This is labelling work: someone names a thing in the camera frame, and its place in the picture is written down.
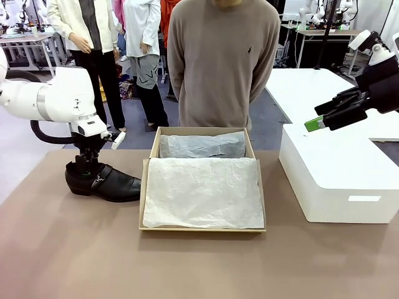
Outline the black tripod pole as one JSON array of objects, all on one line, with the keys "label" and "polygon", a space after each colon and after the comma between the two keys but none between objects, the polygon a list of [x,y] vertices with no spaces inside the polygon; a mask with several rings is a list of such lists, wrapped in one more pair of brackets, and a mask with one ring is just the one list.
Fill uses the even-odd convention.
[{"label": "black tripod pole", "polygon": [[338,2],[338,0],[333,0],[332,4],[330,6],[329,17],[327,19],[327,27],[325,28],[324,38],[322,40],[322,45],[321,45],[321,48],[320,48],[319,57],[317,59],[316,65],[314,67],[315,70],[320,70],[320,67],[321,67],[321,63],[322,63],[322,59],[323,59],[323,56],[324,56],[324,52],[325,52],[325,49],[327,47],[327,41],[328,41],[328,38],[329,38],[330,29],[331,29],[331,26],[332,26],[332,23],[333,23],[335,10],[337,8],[337,2]]}]

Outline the large white table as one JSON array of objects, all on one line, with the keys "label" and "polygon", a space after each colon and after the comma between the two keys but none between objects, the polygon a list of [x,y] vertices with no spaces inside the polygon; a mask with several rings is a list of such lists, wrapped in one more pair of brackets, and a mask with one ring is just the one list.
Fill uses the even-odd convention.
[{"label": "large white table", "polygon": [[[286,118],[301,128],[317,117],[316,106],[352,87],[353,84],[327,69],[273,69],[266,84],[266,90]],[[366,120],[332,133],[360,135],[372,141],[399,141],[399,113],[368,110],[367,115]]]}]

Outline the black leather shoe with buckle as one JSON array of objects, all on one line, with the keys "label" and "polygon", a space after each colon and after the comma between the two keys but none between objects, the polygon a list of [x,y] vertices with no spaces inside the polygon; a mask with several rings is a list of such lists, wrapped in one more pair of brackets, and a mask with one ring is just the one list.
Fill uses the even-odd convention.
[{"label": "black leather shoe with buckle", "polygon": [[66,165],[65,180],[73,194],[97,196],[108,202],[140,200],[141,179],[125,174],[112,166],[97,163],[87,173],[79,173],[77,163]]}]

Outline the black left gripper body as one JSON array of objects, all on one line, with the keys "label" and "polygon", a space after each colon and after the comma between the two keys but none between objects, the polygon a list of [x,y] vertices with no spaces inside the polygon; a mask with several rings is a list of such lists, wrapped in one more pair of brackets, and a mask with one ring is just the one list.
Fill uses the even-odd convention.
[{"label": "black left gripper body", "polygon": [[99,136],[76,136],[76,147],[79,149],[79,155],[85,158],[98,156],[103,147],[103,139]]}]

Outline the person in orange top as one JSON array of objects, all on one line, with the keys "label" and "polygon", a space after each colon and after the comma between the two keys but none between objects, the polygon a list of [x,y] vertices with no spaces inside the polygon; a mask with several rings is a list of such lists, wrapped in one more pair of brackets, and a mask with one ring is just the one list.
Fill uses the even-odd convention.
[{"label": "person in orange top", "polygon": [[160,27],[161,32],[163,33],[163,41],[164,46],[167,48],[168,45],[168,30],[170,25],[170,18],[173,8],[180,2],[181,0],[160,0],[161,4],[161,21]]}]

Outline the colourful patterned bag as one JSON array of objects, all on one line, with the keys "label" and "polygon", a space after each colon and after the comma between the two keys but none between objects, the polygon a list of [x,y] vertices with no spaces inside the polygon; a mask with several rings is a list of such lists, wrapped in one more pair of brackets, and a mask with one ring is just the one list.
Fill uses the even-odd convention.
[{"label": "colourful patterned bag", "polygon": [[135,83],[128,78],[119,82],[120,97],[122,100],[135,98]]}]

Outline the person in beige sweater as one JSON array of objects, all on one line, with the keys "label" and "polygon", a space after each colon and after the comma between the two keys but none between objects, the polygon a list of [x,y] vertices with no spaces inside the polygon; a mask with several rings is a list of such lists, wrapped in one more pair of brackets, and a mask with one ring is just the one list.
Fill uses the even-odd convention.
[{"label": "person in beige sweater", "polygon": [[267,0],[181,0],[168,30],[168,66],[184,127],[251,128],[281,21]]}]

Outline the person in pink top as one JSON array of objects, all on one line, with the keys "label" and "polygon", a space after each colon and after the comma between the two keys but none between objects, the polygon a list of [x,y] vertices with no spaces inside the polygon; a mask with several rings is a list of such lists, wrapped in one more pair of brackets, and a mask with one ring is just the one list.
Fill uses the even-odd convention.
[{"label": "person in pink top", "polygon": [[113,1],[113,11],[118,19],[117,31],[118,31],[118,48],[120,50],[120,60],[127,60],[127,50],[125,41],[125,30],[124,30],[124,20],[123,20],[123,1],[122,0],[112,0]]}]

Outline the white tissue paper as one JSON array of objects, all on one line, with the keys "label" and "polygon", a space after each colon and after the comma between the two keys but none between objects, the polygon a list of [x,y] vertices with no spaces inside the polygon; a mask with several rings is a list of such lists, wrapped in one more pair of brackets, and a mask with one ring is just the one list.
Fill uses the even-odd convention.
[{"label": "white tissue paper", "polygon": [[143,162],[140,230],[265,232],[261,167],[244,128],[159,128]]}]

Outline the person in cream jacket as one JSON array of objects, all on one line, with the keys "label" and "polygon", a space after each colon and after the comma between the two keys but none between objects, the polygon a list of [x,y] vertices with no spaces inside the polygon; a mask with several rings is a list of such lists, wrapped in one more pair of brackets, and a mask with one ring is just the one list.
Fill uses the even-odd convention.
[{"label": "person in cream jacket", "polygon": [[102,88],[113,126],[125,132],[116,66],[117,30],[110,0],[46,0],[46,8],[48,21],[65,39],[75,65],[89,73],[97,114],[107,122]]}]

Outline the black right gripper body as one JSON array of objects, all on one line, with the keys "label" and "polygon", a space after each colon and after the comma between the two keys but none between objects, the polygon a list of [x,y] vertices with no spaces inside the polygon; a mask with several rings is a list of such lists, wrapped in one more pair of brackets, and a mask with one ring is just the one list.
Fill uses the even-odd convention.
[{"label": "black right gripper body", "polygon": [[362,107],[365,110],[399,113],[399,63],[396,57],[366,66],[355,79],[364,94]]}]

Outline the person in white shirt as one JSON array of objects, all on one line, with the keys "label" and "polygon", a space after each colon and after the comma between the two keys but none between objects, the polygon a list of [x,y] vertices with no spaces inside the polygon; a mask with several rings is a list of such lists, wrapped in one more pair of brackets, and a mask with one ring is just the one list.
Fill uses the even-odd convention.
[{"label": "person in white shirt", "polygon": [[125,0],[123,12],[127,57],[148,125],[152,128],[168,126],[158,89],[160,0]]}]

